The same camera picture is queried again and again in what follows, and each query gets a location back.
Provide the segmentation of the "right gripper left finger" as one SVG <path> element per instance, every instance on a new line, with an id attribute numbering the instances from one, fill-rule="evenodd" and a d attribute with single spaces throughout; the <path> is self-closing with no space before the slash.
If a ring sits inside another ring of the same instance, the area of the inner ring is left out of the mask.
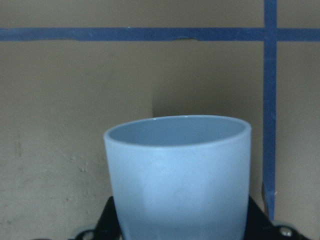
<path id="1" fill-rule="evenodd" d="M 76 230 L 73 240 L 120 240 L 121 228 L 117 218 L 114 198 L 110 196 L 96 223 L 91 227 Z"/>

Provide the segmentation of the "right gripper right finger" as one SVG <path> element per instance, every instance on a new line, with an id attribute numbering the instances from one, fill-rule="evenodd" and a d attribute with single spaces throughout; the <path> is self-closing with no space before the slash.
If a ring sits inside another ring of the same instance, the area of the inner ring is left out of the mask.
<path id="1" fill-rule="evenodd" d="M 286 224 L 274 225 L 249 196 L 244 240 L 308 240 Z"/>

